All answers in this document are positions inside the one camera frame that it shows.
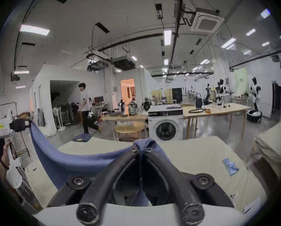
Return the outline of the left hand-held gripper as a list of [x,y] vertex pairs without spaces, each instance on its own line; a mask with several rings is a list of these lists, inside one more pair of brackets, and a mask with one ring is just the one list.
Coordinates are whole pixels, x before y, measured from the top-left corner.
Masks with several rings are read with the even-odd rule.
[[19,189],[23,182],[22,177],[22,160],[21,158],[14,158],[12,151],[12,144],[14,138],[16,138],[17,132],[31,128],[32,121],[30,119],[15,119],[6,117],[0,119],[0,139],[4,139],[7,142],[10,139],[10,149],[8,149],[8,155],[10,160],[9,169],[6,170],[6,180],[8,184],[15,190]]

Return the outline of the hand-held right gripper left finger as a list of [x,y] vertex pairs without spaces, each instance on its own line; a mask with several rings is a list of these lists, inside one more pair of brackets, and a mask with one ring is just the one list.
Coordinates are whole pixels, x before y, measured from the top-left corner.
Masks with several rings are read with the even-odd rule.
[[141,150],[132,146],[93,176],[72,176],[48,208],[78,204],[76,218],[83,225],[98,225],[105,204],[142,206]]

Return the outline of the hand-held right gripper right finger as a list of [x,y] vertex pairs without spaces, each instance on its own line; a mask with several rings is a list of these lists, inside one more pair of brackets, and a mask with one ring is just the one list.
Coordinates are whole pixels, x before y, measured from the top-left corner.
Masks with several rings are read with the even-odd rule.
[[207,219],[203,204],[215,209],[234,209],[214,177],[181,172],[150,147],[143,152],[143,190],[153,206],[175,204],[182,225],[196,226]]

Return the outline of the person's left hand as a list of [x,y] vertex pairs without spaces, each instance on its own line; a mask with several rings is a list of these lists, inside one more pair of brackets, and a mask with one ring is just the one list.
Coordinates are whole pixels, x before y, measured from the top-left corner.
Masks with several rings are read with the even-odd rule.
[[1,157],[1,163],[6,170],[8,170],[9,166],[10,166],[10,160],[9,160],[9,154],[8,154],[8,149],[10,149],[10,144],[11,144],[11,141],[10,141],[10,139],[8,139],[7,142],[3,146],[3,155]]

